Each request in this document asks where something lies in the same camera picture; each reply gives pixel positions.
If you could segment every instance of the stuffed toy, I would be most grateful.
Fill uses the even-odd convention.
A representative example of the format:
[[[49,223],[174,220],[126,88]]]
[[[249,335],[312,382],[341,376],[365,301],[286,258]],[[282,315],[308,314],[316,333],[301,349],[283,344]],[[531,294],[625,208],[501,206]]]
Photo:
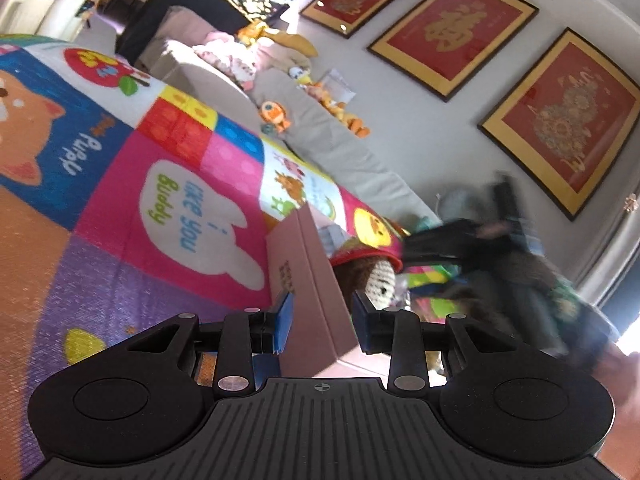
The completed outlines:
[[[281,104],[274,101],[265,101],[260,107],[260,117],[266,124],[263,124],[261,130],[266,135],[276,133],[282,136],[284,130],[291,126],[291,121],[287,119],[287,113]]]
[[[402,268],[397,257],[350,238],[330,262],[349,312],[357,290],[363,290],[377,310],[390,306],[396,289],[396,271]]]
[[[220,70],[242,90],[248,91],[254,87],[257,70],[255,52],[236,43],[229,34],[210,32],[207,34],[206,44],[195,45],[193,51],[200,59]]]
[[[301,66],[294,66],[289,69],[289,77],[294,79],[300,87],[313,84],[310,73],[310,69],[302,68]]]
[[[269,28],[268,25],[261,21],[255,20],[246,27],[236,32],[236,37],[246,46],[251,46],[260,38],[268,38],[269,40],[286,48],[293,49],[306,57],[317,57],[318,51],[313,44],[304,36],[299,34],[289,34],[284,30],[277,28]]]
[[[310,97],[318,101],[332,116],[344,124],[350,132],[355,134],[356,137],[363,138],[370,134],[371,130],[364,125],[362,119],[356,114],[345,111],[345,104],[336,103],[322,84],[314,83],[303,86],[303,88]]]

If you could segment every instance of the ribbed black plate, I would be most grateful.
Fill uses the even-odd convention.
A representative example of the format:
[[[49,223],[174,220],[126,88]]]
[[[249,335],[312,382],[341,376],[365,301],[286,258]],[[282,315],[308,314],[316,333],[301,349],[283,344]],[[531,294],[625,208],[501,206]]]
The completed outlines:
[[[148,462],[90,467],[54,458],[33,480],[613,480],[594,458],[547,468],[466,449],[421,400],[376,379],[270,379],[220,401],[187,443]]]

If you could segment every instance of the pink square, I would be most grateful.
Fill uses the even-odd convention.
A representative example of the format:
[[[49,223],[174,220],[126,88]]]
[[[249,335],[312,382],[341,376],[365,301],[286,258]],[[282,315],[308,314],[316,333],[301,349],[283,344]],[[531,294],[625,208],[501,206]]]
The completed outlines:
[[[252,201],[260,196],[263,165],[218,134],[209,140],[200,171],[225,182]]]
[[[204,298],[235,308],[270,304],[258,192],[193,171],[138,132],[98,184],[75,232]]]

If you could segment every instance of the speech bubble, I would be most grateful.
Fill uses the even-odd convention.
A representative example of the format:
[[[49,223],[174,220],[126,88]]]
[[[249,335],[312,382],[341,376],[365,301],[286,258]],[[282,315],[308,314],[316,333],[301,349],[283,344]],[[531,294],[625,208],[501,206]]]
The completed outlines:
[[[236,246],[234,228],[247,227],[244,213],[195,173],[168,160],[154,163],[140,193],[140,216],[151,242],[182,266],[264,288],[260,265]]]

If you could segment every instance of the purple section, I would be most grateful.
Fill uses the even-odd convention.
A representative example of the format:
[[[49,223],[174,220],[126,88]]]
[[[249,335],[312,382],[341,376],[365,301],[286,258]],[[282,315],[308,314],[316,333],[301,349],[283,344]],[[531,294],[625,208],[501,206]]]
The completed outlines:
[[[126,339],[131,327],[140,332],[181,312],[208,322],[222,320],[230,309],[152,278],[72,235],[38,323],[24,398],[66,367],[63,345],[69,329],[87,330],[111,346]],[[26,476],[42,461],[26,417],[21,442]]]

